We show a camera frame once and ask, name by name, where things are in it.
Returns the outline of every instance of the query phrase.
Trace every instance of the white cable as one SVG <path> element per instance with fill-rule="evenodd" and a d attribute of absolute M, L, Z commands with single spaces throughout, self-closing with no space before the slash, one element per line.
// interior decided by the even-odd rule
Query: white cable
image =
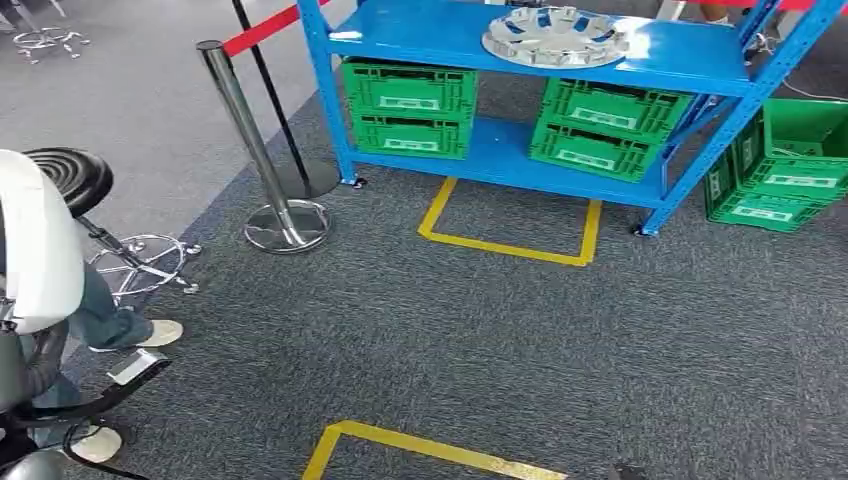
<path fill-rule="evenodd" d="M 835 100 L 835 101 L 837 101 L 837 102 L 848 102 L 848 98 L 842 98 L 842 97 L 830 97 L 830 96 L 828 96 L 828 95 L 813 95 L 812 93 L 805 92 L 805 91 L 801 90 L 801 89 L 800 89 L 800 88 L 798 88 L 798 87 L 793 87 L 792 85 L 790 85 L 790 84 L 789 84 L 789 81 L 787 81 L 787 80 L 785 80 L 785 79 L 783 80 L 783 85 L 785 85 L 785 86 L 786 86 L 786 88 L 788 88 L 788 89 L 790 89 L 790 90 L 794 90 L 794 91 L 796 91 L 796 92 L 800 93 L 801 95 L 806 95 L 806 96 L 808 96 L 808 97 L 810 97 L 810 98 L 818 98 L 818 99 L 820 99 L 820 100 Z"/>
<path fill-rule="evenodd" d="M 758 33 L 757 38 L 759 38 L 760 41 L 762 42 L 762 45 L 763 45 L 762 50 L 765 50 L 766 52 L 768 52 L 769 55 L 774 55 L 774 47 L 769 45 L 769 41 L 773 41 L 774 44 L 776 45 L 777 42 L 780 41 L 780 39 L 774 38 L 774 37 L 767 37 L 767 36 L 763 35 L 762 33 Z M 829 95 L 814 95 L 810 92 L 805 92 L 804 90 L 801 90 L 800 88 L 789 83 L 789 75 L 791 75 L 791 74 L 792 74 L 792 72 L 788 73 L 786 75 L 786 78 L 783 79 L 783 85 L 786 86 L 786 88 L 788 88 L 788 89 L 790 89 L 794 92 L 800 93 L 801 95 L 804 95 L 804 96 L 807 96 L 807 97 L 810 97 L 810 98 L 817 98 L 819 100 L 834 100 L 834 101 L 837 101 L 837 102 L 848 102 L 848 98 L 832 97 L 832 96 L 829 96 Z"/>

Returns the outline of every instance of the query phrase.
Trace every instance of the person's leg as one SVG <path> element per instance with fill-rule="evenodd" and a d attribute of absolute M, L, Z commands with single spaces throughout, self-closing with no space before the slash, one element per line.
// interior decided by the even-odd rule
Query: person's leg
<path fill-rule="evenodd" d="M 182 335 L 177 322 L 147 320 L 130 309 L 117 308 L 109 285 L 90 265 L 85 266 L 82 302 L 68 322 L 71 335 L 95 350 L 162 346 Z"/>
<path fill-rule="evenodd" d="M 53 386 L 32 400 L 36 408 L 69 407 L 82 402 L 77 387 L 64 375 L 59 375 Z M 70 425 L 62 424 L 30 430 L 30 438 L 39 448 L 61 449 Z M 114 457 L 121 449 L 123 441 L 115 430 L 109 427 L 83 423 L 74 435 L 71 449 L 88 461 L 102 463 Z"/>
<path fill-rule="evenodd" d="M 729 25 L 730 17 L 727 14 L 727 7 L 724 5 L 715 5 L 712 3 L 701 4 L 701 14 L 707 23 L 715 23 L 720 25 Z"/>

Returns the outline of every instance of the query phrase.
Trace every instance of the stool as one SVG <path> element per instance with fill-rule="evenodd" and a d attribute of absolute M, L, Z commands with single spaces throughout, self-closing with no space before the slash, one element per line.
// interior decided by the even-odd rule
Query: stool
<path fill-rule="evenodd" d="M 56 184 L 71 216 L 88 230 L 90 238 L 103 247 L 89 263 L 97 268 L 104 259 L 113 258 L 122 264 L 97 269 L 107 280 L 111 275 L 120 275 L 120 286 L 112 293 L 116 304 L 124 296 L 152 292 L 171 283 L 182 287 L 187 294 L 200 291 L 196 283 L 180 274 L 189 257 L 201 252 L 200 245 L 187 244 L 166 235 L 135 235 L 118 240 L 85 217 L 112 189 L 112 170 L 101 158 L 83 150 L 63 147 L 40 148 L 24 154 Z M 164 242 L 167 247 L 144 257 L 141 254 L 151 240 Z"/>
<path fill-rule="evenodd" d="M 29 63 L 35 65 L 39 62 L 39 60 L 32 58 L 32 52 L 35 50 L 61 46 L 71 55 L 71 58 L 78 58 L 80 54 L 71 48 L 71 41 L 76 39 L 80 45 L 88 45 L 91 43 L 90 40 L 85 38 L 79 32 L 74 32 L 64 27 L 38 27 L 32 13 L 20 2 L 20 0 L 11 0 L 11 2 L 15 11 L 21 16 L 23 22 L 30 28 L 30 30 L 32 30 L 30 32 L 15 35 L 15 37 L 12 38 L 12 42 L 18 47 L 18 53 L 26 55 Z M 58 2 L 51 0 L 51 3 L 54 7 L 56 7 L 56 10 L 59 11 L 59 14 L 62 15 L 62 17 L 67 16 Z"/>

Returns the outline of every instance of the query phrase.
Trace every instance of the chrome stanchion base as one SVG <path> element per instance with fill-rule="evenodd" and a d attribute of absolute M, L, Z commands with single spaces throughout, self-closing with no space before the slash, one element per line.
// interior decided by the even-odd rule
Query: chrome stanchion base
<path fill-rule="evenodd" d="M 327 210 L 308 200 L 288 201 L 289 216 L 296 232 L 286 231 L 270 205 L 253 212 L 244 225 L 244 236 L 254 247 L 267 253 L 290 254 L 311 250 L 330 232 Z"/>

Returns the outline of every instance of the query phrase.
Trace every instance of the yellow tape marking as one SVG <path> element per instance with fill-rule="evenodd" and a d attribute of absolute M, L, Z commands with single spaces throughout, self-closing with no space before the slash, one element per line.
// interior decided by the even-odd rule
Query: yellow tape marking
<path fill-rule="evenodd" d="M 514 255 L 517 257 L 533 258 L 546 262 L 561 263 L 564 265 L 573 265 L 576 267 L 585 267 L 595 258 L 595 247 L 598 241 L 598 224 L 601 218 L 600 200 L 589 200 L 589 210 L 586 212 L 586 223 L 583 226 L 583 240 L 580 244 L 580 255 L 563 255 L 561 253 L 543 252 L 541 250 L 532 250 L 524 247 L 515 247 L 512 245 L 504 245 L 502 243 L 486 242 L 473 238 L 460 237 L 458 235 L 447 235 L 444 233 L 436 233 L 433 228 L 436 226 L 436 221 L 442 215 L 445 206 L 448 203 L 454 187 L 456 187 L 456 177 L 447 177 L 442 184 L 442 188 L 433 199 L 430 209 L 424 215 L 424 220 L 418 226 L 418 233 L 428 240 L 434 242 L 448 243 L 451 245 L 459 245 L 460 247 L 476 248 L 478 250 L 486 250 L 489 252 L 503 253 L 505 255 Z"/>
<path fill-rule="evenodd" d="M 324 435 L 318 441 L 318 446 L 309 460 L 309 465 L 306 466 L 306 471 L 303 472 L 302 480 L 321 479 L 324 469 L 330 461 L 333 448 L 335 448 L 341 434 L 522 480 L 565 480 L 568 477 L 564 473 L 534 467 L 533 465 L 510 462 L 503 458 L 486 455 L 485 453 L 472 452 L 464 448 L 413 437 L 405 433 L 393 432 L 391 430 L 365 425 L 364 423 L 345 420 L 324 429 Z"/>

